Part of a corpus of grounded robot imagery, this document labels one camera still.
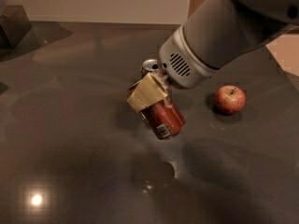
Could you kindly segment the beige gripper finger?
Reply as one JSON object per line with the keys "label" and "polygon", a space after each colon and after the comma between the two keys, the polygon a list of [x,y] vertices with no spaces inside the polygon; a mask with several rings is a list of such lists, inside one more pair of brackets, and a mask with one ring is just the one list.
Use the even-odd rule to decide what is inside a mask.
{"label": "beige gripper finger", "polygon": [[135,112],[140,112],[167,97],[169,87],[168,75],[147,73],[136,83],[127,102]]}

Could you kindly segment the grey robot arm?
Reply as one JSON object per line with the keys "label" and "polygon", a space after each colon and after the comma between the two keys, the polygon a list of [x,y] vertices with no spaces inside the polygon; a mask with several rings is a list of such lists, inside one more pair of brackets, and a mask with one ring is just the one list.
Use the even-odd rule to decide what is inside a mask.
{"label": "grey robot arm", "polygon": [[205,0],[160,47],[157,71],[137,82],[128,98],[140,112],[168,95],[191,89],[236,57],[299,24],[299,0]]}

